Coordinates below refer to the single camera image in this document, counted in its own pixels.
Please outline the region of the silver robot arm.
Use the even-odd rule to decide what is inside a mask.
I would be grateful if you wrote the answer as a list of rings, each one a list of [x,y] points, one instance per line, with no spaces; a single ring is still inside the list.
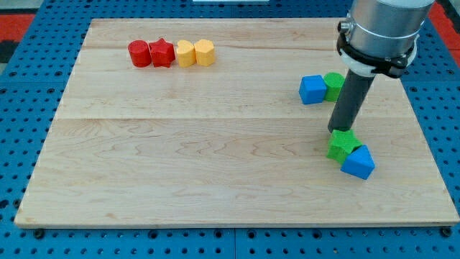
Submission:
[[[399,78],[417,55],[420,28],[434,0],[354,0],[338,23],[336,48],[358,76]]]

